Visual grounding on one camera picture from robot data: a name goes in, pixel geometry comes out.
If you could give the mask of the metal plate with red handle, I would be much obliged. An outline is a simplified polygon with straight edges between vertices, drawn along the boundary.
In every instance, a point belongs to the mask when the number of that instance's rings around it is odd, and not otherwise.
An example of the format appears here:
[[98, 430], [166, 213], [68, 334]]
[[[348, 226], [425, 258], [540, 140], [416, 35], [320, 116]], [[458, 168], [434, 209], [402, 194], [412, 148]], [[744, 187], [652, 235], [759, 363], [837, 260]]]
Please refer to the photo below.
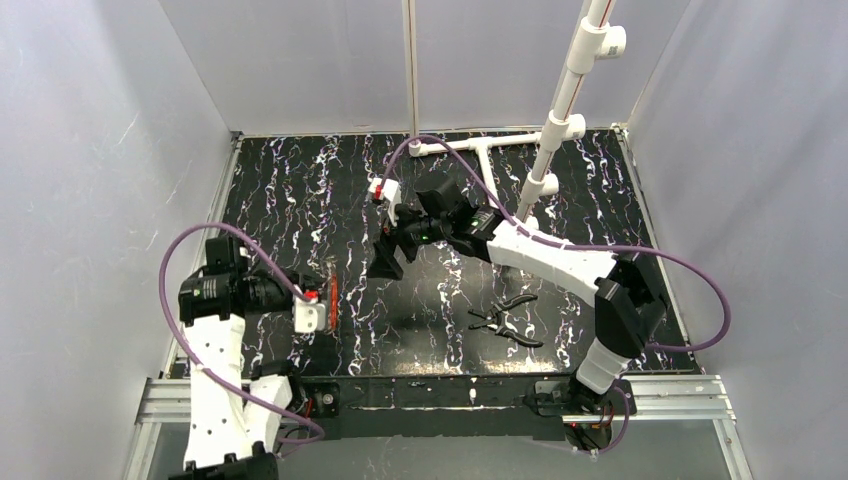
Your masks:
[[326, 326], [325, 332], [335, 331], [338, 327], [338, 303], [339, 303], [339, 286], [338, 276], [335, 272], [330, 273], [324, 283], [323, 303], [326, 305]]

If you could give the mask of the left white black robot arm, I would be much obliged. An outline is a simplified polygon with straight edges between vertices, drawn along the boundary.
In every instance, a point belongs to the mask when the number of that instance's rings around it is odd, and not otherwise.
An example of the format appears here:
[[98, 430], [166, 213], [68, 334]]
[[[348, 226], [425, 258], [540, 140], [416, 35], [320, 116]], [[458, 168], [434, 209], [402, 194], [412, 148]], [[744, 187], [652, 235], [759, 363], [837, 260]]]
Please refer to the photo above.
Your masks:
[[256, 367], [242, 382], [242, 340], [249, 315], [289, 312], [299, 333], [329, 326], [334, 278], [293, 270], [291, 292], [249, 264], [233, 237], [205, 243], [204, 264], [178, 292], [179, 332], [190, 358], [190, 432], [180, 479], [276, 479], [279, 430], [287, 413], [309, 414], [303, 382], [290, 360]]

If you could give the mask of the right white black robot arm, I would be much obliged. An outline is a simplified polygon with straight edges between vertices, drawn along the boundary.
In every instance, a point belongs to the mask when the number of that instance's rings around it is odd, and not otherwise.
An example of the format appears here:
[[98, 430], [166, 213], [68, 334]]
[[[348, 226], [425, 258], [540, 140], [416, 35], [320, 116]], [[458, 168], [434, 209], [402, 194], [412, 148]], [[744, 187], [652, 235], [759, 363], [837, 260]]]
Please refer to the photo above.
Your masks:
[[580, 253], [562, 240], [510, 222], [495, 207], [472, 202], [443, 174], [424, 179], [416, 193], [418, 208], [400, 203], [394, 180], [373, 179], [368, 194], [387, 207], [368, 277], [400, 280], [397, 252], [413, 262], [420, 247], [445, 242], [463, 256], [551, 282], [592, 307], [595, 337], [584, 360], [567, 382], [529, 399], [536, 411], [602, 413], [615, 381], [644, 353], [667, 315], [670, 301], [659, 267], [645, 253]]

